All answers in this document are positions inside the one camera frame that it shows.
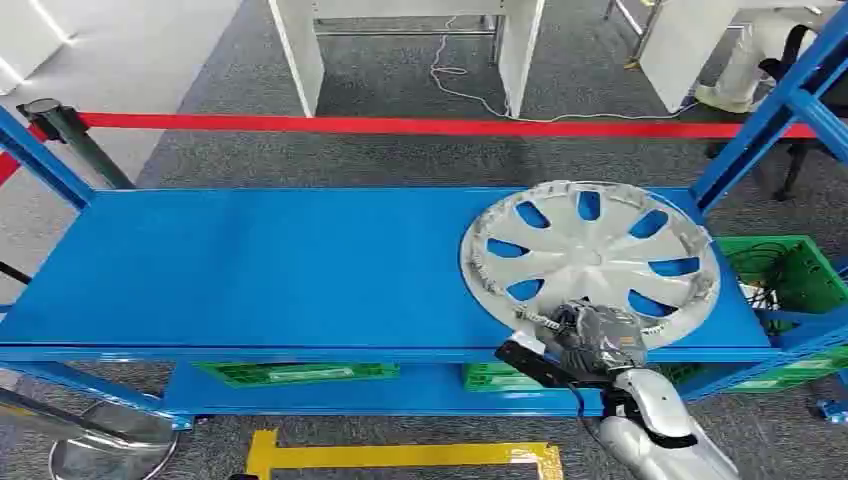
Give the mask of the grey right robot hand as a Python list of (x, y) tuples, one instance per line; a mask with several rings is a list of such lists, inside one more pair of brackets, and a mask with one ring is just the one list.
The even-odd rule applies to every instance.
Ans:
[(571, 382), (610, 383), (646, 363), (642, 319), (617, 307), (568, 302), (535, 335), (546, 347), (545, 356)]

